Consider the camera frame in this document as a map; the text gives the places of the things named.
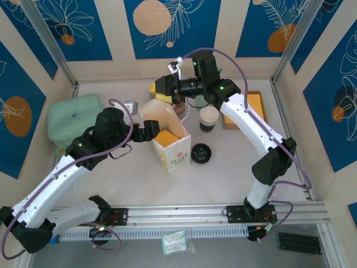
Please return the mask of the brown pulp cup carrier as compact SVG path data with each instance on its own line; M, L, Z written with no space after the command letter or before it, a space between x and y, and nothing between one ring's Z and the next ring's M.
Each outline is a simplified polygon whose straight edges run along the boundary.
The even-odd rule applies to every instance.
M151 97L152 99L154 99L154 98L156 97L153 92L150 92L149 95L150 95L150 97ZM179 116L179 115L181 115L181 114L184 113L184 111L185 111L185 109L186 109L186 104L185 104L185 103L178 104L178 105L173 104L173 105L172 105L172 108L173 108L173 110L175 111L175 113Z

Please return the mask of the white paper carrier bag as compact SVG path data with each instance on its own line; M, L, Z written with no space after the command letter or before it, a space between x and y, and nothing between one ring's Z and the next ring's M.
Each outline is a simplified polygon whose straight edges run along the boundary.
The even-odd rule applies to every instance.
M168 130L180 139L163 148L155 139L150 144L156 152L160 162L170 172L190 164L191 135L183 127L172 106L158 99L153 99L144 104L140 109L143 120L157 120L160 131Z

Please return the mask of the black cup lid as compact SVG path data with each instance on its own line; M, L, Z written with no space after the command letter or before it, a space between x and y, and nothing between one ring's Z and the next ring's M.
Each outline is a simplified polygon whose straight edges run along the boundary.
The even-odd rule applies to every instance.
M211 156L211 148L204 143L198 143L194 145L191 150L191 158L193 162L197 164L207 163L210 160Z

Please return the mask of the mint green zip case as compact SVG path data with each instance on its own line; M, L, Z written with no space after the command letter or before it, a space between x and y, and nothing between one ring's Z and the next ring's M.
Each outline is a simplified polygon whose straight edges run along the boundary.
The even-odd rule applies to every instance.
M49 139L57 147L67 148L73 139L95 124L102 110L102 102L95 94L53 103L47 114Z

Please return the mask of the plastic packet with green print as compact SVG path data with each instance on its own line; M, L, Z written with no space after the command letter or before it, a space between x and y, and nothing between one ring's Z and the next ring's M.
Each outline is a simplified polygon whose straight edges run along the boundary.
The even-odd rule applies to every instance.
M177 231L174 233L164 234L162 236L162 248L164 255L181 253L188 250L186 232Z

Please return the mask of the black ribbed block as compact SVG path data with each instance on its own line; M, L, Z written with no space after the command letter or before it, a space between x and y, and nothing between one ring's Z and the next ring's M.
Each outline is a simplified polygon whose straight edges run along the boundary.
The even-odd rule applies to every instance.
M280 250L321 255L320 240L316 236L277 233L277 244Z

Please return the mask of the aluminium side rail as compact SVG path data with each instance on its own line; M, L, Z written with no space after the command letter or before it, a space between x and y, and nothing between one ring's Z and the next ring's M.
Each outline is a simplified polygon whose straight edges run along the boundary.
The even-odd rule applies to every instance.
M288 120L288 117L286 115L285 108L284 108L283 102L281 100L281 97L279 95L278 89L273 84L272 81L270 81L270 84L271 84L271 89L272 89L272 93L273 93L273 96L274 96L274 100L276 102L280 118L282 120L282 124L283 124L283 128L284 128L285 134L286 134L287 137L292 137L293 134L292 134L291 128L289 126L289 120ZM297 160L299 165L301 165L301 167L303 168L303 164L302 164L300 156L298 154L298 148L296 148L295 159ZM304 187L307 187L307 181L306 181L303 173L300 171L300 169L297 166L296 166L296 170L297 170L297 173L298 173L298 176L299 176L301 184ZM305 193L306 200L309 200L311 202L315 201L314 198L313 198L313 193L311 192L311 189L310 190L304 189L303 191Z

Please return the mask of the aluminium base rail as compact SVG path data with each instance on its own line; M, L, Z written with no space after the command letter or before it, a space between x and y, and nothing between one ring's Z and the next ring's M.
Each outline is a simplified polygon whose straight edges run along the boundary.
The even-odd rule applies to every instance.
M271 202L277 215L277 223L325 224L330 217L323 202ZM229 205L163 205L131 206L128 208L127 227L179 227L217 226L236 224L242 226L265 226L263 223L228 223L225 208Z

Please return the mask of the left black mount plate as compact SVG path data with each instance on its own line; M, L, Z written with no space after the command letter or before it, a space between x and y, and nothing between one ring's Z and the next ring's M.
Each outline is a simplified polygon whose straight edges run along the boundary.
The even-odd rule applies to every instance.
M95 220L106 226L126 226L128 220L128 208L109 208L102 210Z

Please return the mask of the black mount plate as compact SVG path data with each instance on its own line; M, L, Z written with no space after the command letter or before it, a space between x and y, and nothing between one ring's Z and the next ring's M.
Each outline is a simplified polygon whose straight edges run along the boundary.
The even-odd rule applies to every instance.
M126 226L128 220L128 208L109 208L102 210L95 220L106 226Z
M274 205L262 208L249 208L247 205L229 205L225 209L228 223L276 223L278 218Z

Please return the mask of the aluminium frame post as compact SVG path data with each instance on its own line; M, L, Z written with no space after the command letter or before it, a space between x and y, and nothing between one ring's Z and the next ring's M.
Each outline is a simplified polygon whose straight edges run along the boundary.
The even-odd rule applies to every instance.
M320 7L324 0L309 0L307 2L307 7L302 13L302 16L293 32L292 37L290 38L285 51L282 54L282 57L279 61L279 64L272 76L271 82L273 85L277 85L277 82L282 77L285 69L290 64L294 54L296 53L299 45L301 44L303 38L306 35L306 32L310 28L315 16L317 15Z
M73 88L76 88L76 86L78 85L78 81L74 77L73 72L70 70L64 54L62 53L58 43L53 37L48 25L41 16L40 11L37 9L36 5L32 0L18 1L28 20L35 29L37 35L41 39L42 43L51 55L57 67L61 70L69 84Z

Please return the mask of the right black mount plate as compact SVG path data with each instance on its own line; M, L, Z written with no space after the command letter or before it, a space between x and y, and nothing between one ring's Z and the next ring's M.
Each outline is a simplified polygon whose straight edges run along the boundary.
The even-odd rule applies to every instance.
M229 205L225 209L228 223L276 223L278 218L274 205L262 208L249 208L247 205Z

